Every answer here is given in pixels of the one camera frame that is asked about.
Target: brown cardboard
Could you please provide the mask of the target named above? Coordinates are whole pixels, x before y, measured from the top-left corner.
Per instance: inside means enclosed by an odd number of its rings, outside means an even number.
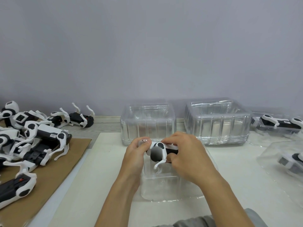
[[[32,192],[0,210],[3,227],[22,227],[30,222],[80,160],[90,141],[72,138],[67,155],[54,161],[61,152],[55,153],[46,166],[38,166],[33,171],[37,174],[37,183]],[[2,169],[0,181],[13,179],[18,171],[19,167]]]

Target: plastic blister packaging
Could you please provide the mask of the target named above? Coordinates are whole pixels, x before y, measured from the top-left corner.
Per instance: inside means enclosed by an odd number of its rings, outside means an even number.
[[[190,197],[203,197],[200,188],[183,178],[170,163],[161,164],[154,169],[156,162],[144,154],[144,166],[141,174],[141,196],[150,201],[174,201]]]
[[[277,119],[300,118],[293,112],[283,108],[253,108],[252,109],[252,121],[250,130],[254,132],[249,137],[249,143],[255,146],[268,147],[273,141],[300,141],[301,138],[300,129],[267,126],[262,121],[259,122],[259,118],[264,114],[272,116]]]
[[[170,103],[127,105],[120,123],[124,145],[144,136],[152,141],[161,141],[177,130],[175,112]]]
[[[251,111],[232,99],[205,99],[186,104],[186,132],[205,145],[245,143],[250,121]]]
[[[257,162],[303,208],[303,162],[296,160],[296,154],[302,152],[303,141],[275,142],[257,157]]]

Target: hand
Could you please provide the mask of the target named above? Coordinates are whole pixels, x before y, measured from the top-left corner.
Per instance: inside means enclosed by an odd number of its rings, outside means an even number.
[[[178,154],[168,154],[167,162],[171,162],[172,167],[184,179],[201,187],[203,184],[208,183],[209,180],[221,177],[202,142],[194,135],[176,132],[161,142],[178,146]]]
[[[142,145],[138,147],[138,142],[146,139]],[[140,185],[140,175],[143,168],[143,154],[150,148],[152,141],[149,137],[140,137],[134,139],[127,147],[122,161],[121,169],[117,180],[128,181],[136,192]]]

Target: left hand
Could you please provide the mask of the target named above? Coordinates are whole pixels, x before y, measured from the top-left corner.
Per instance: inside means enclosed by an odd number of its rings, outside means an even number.
[[[142,139],[147,141],[138,147],[138,142]],[[137,191],[140,185],[140,175],[144,163],[143,154],[149,149],[151,144],[152,141],[149,137],[140,137],[134,139],[126,149],[117,180],[131,183],[134,192]]]

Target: gray sleeve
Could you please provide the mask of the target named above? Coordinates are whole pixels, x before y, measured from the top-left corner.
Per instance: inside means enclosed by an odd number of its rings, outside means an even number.
[[[255,227],[268,227],[265,222],[260,218],[260,216],[251,209],[245,209],[248,217],[252,220]],[[173,225],[161,225],[158,227],[216,227],[212,215],[190,218],[187,220],[177,221]]]

